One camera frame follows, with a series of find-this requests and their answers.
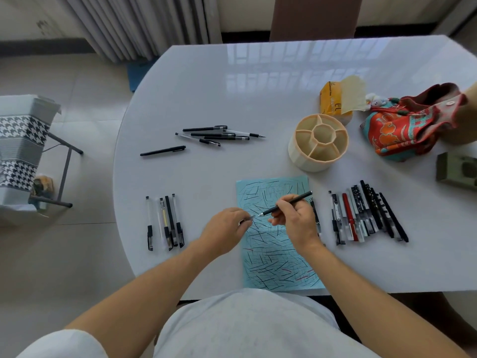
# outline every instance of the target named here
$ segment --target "round pen holder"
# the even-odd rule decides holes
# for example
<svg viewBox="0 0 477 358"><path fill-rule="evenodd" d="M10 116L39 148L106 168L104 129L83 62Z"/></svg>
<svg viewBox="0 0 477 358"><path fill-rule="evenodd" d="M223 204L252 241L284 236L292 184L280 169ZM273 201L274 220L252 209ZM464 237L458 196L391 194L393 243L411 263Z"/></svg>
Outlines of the round pen holder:
<svg viewBox="0 0 477 358"><path fill-rule="evenodd" d="M336 118L312 114L297 125L288 144L291 161L307 172L323 171L348 149L348 132Z"/></svg>

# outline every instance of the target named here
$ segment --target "gray curtain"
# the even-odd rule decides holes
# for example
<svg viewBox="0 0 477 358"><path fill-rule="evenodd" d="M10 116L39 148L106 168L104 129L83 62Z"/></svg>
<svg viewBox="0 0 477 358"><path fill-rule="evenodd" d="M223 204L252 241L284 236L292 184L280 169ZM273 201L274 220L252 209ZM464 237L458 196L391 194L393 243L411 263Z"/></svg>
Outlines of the gray curtain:
<svg viewBox="0 0 477 358"><path fill-rule="evenodd" d="M222 43L217 0L58 0L94 50L153 59L172 45Z"/></svg>

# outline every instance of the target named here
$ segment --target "glossy table surface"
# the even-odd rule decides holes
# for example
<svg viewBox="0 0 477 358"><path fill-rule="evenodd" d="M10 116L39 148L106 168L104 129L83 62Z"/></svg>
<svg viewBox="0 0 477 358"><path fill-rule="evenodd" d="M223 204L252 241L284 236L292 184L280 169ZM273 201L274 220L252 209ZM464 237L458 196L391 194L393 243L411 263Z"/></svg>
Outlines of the glossy table surface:
<svg viewBox="0 0 477 358"><path fill-rule="evenodd" d="M477 59L445 36L174 46L147 73L126 111L116 144L113 194L117 226L136 275L178 253L166 252L154 219L154 251L146 243L145 196L175 193L186 243L212 215L236 206L235 181L304 174L288 157L301 118L318 112L327 81L356 74L367 92L417 95L437 83L461 90L477 80ZM350 145L328 170L307 173L323 226L323 241L345 263L388 292L477 290L477 194L435 182L438 143L405 163L374 153L348 124ZM182 128L228 125L266 136L224 141L221 148L175 136ZM140 157L185 144L183 152ZM458 150L477 156L477 146ZM410 242L384 233L364 244L336 247L328 190L365 180L384 193ZM240 249L213 261L183 299L202 299L242 287ZM305 290L298 294L326 294Z"/></svg>

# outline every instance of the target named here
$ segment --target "houndstooth pattern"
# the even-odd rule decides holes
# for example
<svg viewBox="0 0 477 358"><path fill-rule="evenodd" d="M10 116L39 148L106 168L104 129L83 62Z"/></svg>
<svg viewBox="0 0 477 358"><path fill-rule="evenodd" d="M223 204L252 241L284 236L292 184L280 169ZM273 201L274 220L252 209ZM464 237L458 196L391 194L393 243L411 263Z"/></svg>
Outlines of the houndstooth pattern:
<svg viewBox="0 0 477 358"><path fill-rule="evenodd" d="M50 126L31 115L0 117L0 138L27 138L45 145Z"/></svg>
<svg viewBox="0 0 477 358"><path fill-rule="evenodd" d="M5 179L0 186L12 187L22 191L30 191L35 179L36 166L23 161L3 161L2 169Z"/></svg>

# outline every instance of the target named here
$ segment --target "forearm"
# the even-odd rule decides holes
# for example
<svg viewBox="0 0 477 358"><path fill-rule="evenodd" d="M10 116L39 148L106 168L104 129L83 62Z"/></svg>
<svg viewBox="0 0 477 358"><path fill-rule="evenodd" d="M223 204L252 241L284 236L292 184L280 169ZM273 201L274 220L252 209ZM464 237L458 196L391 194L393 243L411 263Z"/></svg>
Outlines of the forearm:
<svg viewBox="0 0 477 358"><path fill-rule="evenodd" d="M325 247L304 258L362 343L381 357L467 357L426 320L346 266Z"/></svg>
<svg viewBox="0 0 477 358"><path fill-rule="evenodd" d="M134 279L72 321L66 329L90 333L109 358L139 357L194 278L213 257L198 242Z"/></svg>

